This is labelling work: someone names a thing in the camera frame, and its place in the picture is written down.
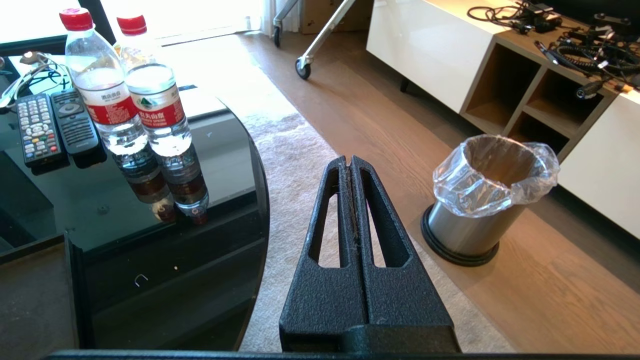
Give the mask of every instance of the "plastic bag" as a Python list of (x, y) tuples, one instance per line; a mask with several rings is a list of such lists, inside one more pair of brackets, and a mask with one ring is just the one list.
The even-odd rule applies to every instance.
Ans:
[(433, 191), (455, 215), (488, 217), (540, 200), (557, 185), (559, 171), (545, 143), (479, 135), (466, 139), (433, 171)]

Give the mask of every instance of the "white cabinet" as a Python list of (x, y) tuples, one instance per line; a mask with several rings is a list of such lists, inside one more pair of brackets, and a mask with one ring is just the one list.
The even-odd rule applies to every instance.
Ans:
[(558, 181), (640, 238), (640, 93), (621, 94), (562, 163)]
[(375, 0), (367, 50), (460, 113), (495, 33), (505, 28), (467, 17), (495, 0)]

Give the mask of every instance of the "black remote control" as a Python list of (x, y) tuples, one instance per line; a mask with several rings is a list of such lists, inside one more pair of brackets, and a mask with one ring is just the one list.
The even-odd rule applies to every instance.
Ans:
[(74, 88), (51, 94), (51, 102), (67, 153), (84, 154), (100, 144), (82, 97)]
[(20, 123), (24, 164), (37, 167), (60, 160), (67, 154), (60, 147), (58, 130), (47, 94), (29, 95), (15, 103)]

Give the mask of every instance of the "stainless steel trash can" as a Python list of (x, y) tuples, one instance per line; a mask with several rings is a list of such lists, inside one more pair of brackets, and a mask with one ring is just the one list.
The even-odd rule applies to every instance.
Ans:
[(425, 211), (422, 234), (450, 262), (485, 264), (526, 204), (556, 185), (558, 171), (557, 158), (545, 144), (492, 135), (469, 138), (434, 171), (438, 200)]

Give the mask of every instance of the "wooden shelf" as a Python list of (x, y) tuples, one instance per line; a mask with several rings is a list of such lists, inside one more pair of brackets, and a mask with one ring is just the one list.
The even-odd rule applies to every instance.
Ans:
[(485, 133), (497, 135), (502, 133), (512, 113), (507, 105), (494, 100), (470, 109), (462, 116)]
[(579, 99), (576, 91), (592, 80), (551, 64), (534, 45), (555, 41), (563, 31), (496, 34), (460, 114), (485, 133), (546, 143), (562, 162), (616, 97), (605, 86)]
[(575, 112), (543, 98), (525, 105), (523, 111), (568, 138), (577, 133), (584, 120)]
[(519, 142), (542, 142), (559, 154), (569, 139), (550, 127), (542, 124), (532, 116), (522, 113), (518, 117), (516, 126), (509, 133), (509, 137)]

